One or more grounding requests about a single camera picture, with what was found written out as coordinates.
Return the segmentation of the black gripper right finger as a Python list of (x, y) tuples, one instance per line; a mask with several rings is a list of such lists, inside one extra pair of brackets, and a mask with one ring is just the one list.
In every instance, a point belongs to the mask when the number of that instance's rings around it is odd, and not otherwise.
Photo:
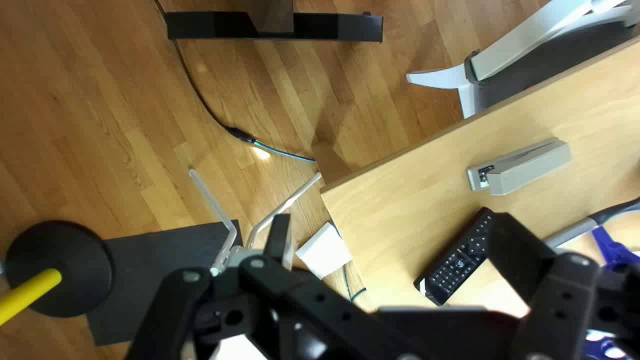
[(582, 360), (586, 335), (608, 332), (627, 357), (640, 354), (640, 269), (601, 269), (578, 252), (554, 252), (511, 214), (490, 230), (490, 263), (526, 303), (509, 357)]

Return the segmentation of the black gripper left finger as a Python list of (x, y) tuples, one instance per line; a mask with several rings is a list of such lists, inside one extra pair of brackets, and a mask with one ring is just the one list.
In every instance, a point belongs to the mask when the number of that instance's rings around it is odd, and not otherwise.
[(267, 360), (428, 360), (393, 326), (267, 257), (250, 257), (219, 276), (171, 272), (125, 360), (181, 360), (183, 350), (210, 360), (232, 336), (245, 336)]

